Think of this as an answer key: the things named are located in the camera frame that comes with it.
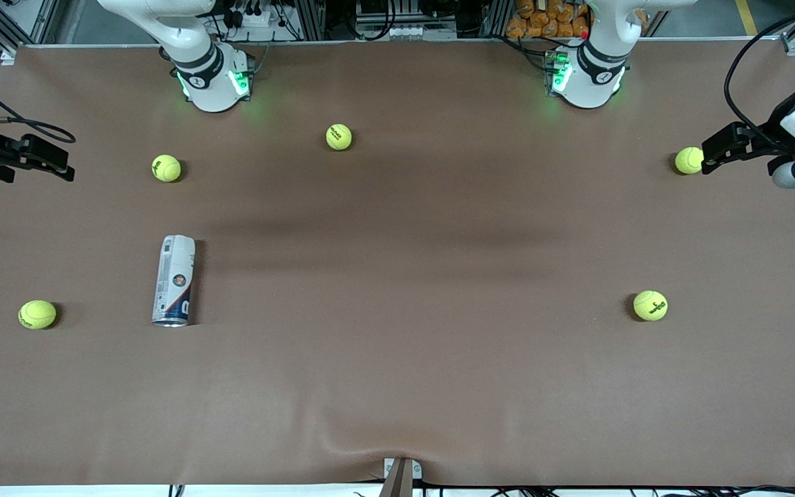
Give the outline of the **clear labelled tennis ball can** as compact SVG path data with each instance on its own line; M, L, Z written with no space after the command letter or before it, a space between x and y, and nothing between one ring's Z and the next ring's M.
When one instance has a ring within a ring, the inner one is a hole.
M195 253L193 238L185 235L164 238L159 255L152 324L159 327L185 327L188 324Z

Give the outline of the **orange packed goods bag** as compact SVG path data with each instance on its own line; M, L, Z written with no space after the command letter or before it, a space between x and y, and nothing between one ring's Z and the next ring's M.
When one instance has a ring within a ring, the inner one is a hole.
M513 0L512 7L504 31L510 39L586 39L594 20L583 0Z

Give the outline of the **white power strip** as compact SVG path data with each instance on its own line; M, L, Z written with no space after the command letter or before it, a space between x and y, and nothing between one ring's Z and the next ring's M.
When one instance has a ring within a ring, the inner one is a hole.
M250 3L244 7L233 6L225 10L224 25L229 29L268 29L285 26L283 16L270 3Z
M449 24L398 24L389 29L389 41L441 41L453 40L458 33Z

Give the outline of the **brown table cover mat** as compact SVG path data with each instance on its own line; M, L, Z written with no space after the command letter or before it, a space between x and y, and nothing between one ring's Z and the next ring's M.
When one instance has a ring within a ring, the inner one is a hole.
M795 487L795 190L671 167L741 46L641 42L597 110L501 43L277 46L222 114L154 48L20 50L0 98L78 141L0 182L0 485Z

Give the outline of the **grey metal table bracket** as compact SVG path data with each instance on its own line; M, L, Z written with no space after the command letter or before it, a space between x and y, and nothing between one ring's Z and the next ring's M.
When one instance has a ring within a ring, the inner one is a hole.
M422 463L410 458L384 460L384 484L378 497L414 497L417 481L422 481Z

